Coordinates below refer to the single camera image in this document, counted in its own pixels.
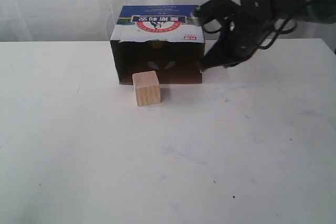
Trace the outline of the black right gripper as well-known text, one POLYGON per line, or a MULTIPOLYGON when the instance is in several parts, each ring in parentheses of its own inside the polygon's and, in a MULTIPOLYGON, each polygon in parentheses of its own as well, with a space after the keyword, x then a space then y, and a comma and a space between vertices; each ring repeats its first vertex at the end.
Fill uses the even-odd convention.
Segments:
POLYGON ((235 67, 252 57, 270 34, 270 20, 233 16, 221 26, 217 42, 198 60, 200 71, 223 66, 235 67))

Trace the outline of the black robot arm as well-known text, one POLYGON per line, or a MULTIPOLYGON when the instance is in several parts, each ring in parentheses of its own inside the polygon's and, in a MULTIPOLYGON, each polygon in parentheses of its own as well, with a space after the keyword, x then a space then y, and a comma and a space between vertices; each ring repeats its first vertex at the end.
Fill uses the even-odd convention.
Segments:
POLYGON ((212 48, 199 59, 201 71, 231 68, 267 50, 280 35, 297 29, 298 22, 335 23, 335 0, 209 0, 192 12, 195 23, 208 34, 219 33, 212 48), (220 28, 205 25, 216 20, 220 28))

